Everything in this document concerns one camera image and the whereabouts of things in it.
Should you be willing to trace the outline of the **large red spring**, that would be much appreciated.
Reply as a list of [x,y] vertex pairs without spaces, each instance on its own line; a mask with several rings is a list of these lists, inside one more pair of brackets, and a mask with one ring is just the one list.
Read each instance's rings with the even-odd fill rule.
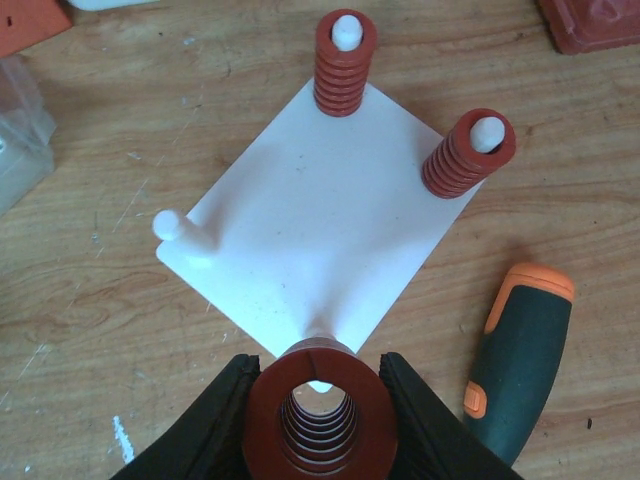
[[[342,31],[351,35],[352,49],[341,50],[336,44],[336,24],[345,16]],[[373,54],[377,46],[377,29],[360,11],[338,9],[326,14],[315,32],[315,66],[313,95],[317,107],[332,117],[346,117],[361,105]]]

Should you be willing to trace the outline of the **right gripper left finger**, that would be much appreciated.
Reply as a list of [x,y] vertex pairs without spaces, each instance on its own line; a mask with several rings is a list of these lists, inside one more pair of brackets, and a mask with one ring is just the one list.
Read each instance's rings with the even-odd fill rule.
[[238,354],[176,422],[116,479],[249,479],[242,453],[247,400],[259,357]]

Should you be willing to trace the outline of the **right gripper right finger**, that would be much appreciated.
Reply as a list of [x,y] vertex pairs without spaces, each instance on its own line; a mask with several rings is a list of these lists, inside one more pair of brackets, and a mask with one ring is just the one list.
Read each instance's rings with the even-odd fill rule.
[[398,424],[391,479],[520,477],[475,438],[402,355],[383,354],[379,377],[391,396]]

